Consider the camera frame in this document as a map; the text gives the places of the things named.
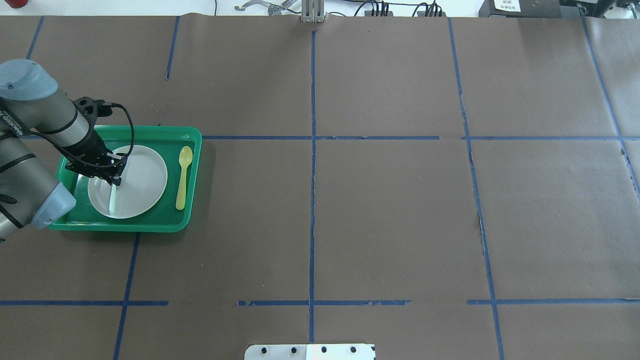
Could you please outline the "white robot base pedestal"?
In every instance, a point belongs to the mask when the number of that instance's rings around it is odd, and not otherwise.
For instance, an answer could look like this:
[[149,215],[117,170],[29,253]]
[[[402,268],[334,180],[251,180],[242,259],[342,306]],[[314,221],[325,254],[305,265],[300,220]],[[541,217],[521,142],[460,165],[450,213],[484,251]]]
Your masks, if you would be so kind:
[[244,353],[245,360],[375,360],[374,344],[311,343],[253,344]]

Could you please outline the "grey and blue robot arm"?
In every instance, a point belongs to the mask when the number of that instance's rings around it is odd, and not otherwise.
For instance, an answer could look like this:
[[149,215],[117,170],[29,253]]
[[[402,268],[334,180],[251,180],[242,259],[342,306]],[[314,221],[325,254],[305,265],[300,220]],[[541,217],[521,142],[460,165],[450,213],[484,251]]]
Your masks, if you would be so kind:
[[0,237],[30,226],[41,230],[68,214],[75,196],[28,143],[37,138],[64,159],[66,170],[119,186],[131,151],[110,150],[96,132],[99,117],[122,105],[88,96],[71,100],[34,60],[0,66]]

